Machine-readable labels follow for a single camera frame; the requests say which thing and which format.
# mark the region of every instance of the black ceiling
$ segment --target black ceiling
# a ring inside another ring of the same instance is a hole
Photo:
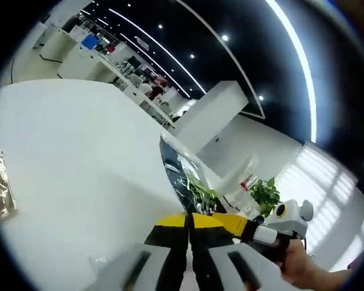
[[[347,31],[332,20],[332,15],[310,5],[312,1],[276,2],[295,28],[309,62],[317,104],[317,145],[352,170],[359,177],[359,187],[364,192],[364,53]],[[310,140],[310,107],[303,69],[287,31],[267,2],[186,0],[185,3],[219,35],[227,34],[230,38],[229,48],[257,94],[265,98],[262,106],[266,119],[255,120],[300,142]],[[151,57],[192,98],[199,99],[203,92],[175,61],[109,8],[164,45],[206,91],[220,81],[237,80],[250,101],[245,111],[259,114],[249,87],[220,42],[179,3],[174,0],[98,0],[85,11],[91,14],[88,18],[118,38],[124,33],[131,40],[138,36],[146,41]]]

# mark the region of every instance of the gold packet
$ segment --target gold packet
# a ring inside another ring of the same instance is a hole
[[[16,204],[8,183],[3,152],[0,152],[0,219],[10,216],[15,210]]]

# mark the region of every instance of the yellow panel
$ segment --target yellow panel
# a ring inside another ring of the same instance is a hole
[[[195,229],[205,229],[210,227],[224,227],[224,225],[219,222],[217,219],[203,215],[198,213],[193,213],[193,219],[194,219],[194,228]]]
[[[174,226],[174,227],[184,227],[184,220],[186,214],[184,212],[176,213],[173,215],[165,216],[159,220],[156,226]]]
[[[248,219],[236,214],[214,213],[213,217],[223,223],[228,232],[241,236]]]

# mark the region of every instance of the potted plant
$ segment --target potted plant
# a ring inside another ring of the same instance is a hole
[[[274,177],[268,181],[259,179],[251,188],[251,196],[260,205],[260,214],[264,215],[264,217],[269,216],[280,200]]]

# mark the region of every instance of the white floor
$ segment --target white floor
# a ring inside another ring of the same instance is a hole
[[[38,79],[59,79],[56,73],[61,63],[43,60],[39,55],[40,50],[40,48],[36,48],[31,51],[29,63],[21,70],[20,74],[13,78],[14,83]],[[1,84],[9,85],[11,79],[5,79]]]

